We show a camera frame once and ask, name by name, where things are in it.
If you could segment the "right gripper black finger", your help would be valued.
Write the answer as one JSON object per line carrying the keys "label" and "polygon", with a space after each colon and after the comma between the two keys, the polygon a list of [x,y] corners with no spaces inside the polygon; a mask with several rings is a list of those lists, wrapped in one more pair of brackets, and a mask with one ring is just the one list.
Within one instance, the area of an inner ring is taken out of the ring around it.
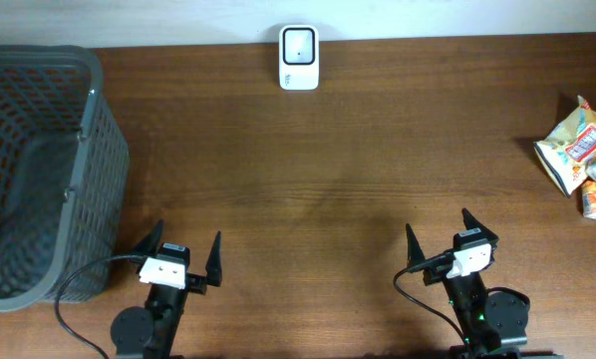
{"label": "right gripper black finger", "polygon": [[406,237],[408,246],[407,267],[415,267],[423,263],[426,258],[409,223],[406,224]]}
{"label": "right gripper black finger", "polygon": [[466,229],[479,228],[487,239],[495,239],[495,233],[477,220],[467,208],[461,210],[462,220]]}

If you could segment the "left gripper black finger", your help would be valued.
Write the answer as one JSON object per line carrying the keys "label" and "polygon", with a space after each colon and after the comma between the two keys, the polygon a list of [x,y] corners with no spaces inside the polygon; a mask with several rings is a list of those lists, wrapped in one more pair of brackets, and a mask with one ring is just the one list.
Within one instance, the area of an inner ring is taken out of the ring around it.
{"label": "left gripper black finger", "polygon": [[219,231],[215,236],[206,261],[205,278],[209,286],[220,287],[222,283],[221,239],[222,234]]}
{"label": "left gripper black finger", "polygon": [[131,255],[156,256],[163,232],[163,220],[160,219],[154,228],[131,251]]}

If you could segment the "yellow snack bag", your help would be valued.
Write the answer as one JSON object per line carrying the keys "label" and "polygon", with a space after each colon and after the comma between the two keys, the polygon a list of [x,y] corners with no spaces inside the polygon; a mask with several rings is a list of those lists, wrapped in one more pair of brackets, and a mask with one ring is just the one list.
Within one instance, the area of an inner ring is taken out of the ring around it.
{"label": "yellow snack bag", "polygon": [[533,143],[538,159],[566,196],[588,178],[586,168],[596,162],[596,112],[577,96],[578,106],[541,141]]}

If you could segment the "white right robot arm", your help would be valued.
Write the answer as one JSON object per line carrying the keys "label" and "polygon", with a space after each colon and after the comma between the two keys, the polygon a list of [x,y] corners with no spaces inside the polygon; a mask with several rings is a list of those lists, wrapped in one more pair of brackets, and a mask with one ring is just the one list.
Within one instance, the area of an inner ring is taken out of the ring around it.
{"label": "white right robot arm", "polygon": [[[406,226],[407,265],[393,279],[396,290],[411,302],[447,322],[461,340],[449,358],[556,358],[552,352],[523,352],[527,344],[530,299],[508,287],[487,287],[480,273],[494,263],[499,237],[467,209],[461,211],[465,230],[455,234],[452,248],[425,257],[410,225]],[[456,320],[407,293],[399,279],[420,272],[424,285],[442,284]]]}

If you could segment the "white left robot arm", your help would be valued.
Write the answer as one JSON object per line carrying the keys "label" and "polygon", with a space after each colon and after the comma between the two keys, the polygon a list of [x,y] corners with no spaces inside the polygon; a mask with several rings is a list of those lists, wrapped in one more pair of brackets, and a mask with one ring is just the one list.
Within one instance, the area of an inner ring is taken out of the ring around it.
{"label": "white left robot arm", "polygon": [[188,271],[190,250],[163,242],[163,227],[159,220],[131,251],[139,280],[150,290],[144,305],[124,309],[111,325],[118,358],[168,358],[187,296],[204,295],[209,286],[221,285],[221,234],[214,238],[205,273],[194,274]]}

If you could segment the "grey plastic basket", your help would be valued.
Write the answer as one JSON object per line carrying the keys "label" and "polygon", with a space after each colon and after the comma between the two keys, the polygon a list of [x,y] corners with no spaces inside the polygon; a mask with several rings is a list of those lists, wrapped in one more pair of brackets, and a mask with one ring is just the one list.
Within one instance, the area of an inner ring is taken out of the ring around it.
{"label": "grey plastic basket", "polygon": [[130,151],[94,53],[0,45],[0,312],[110,280]]}

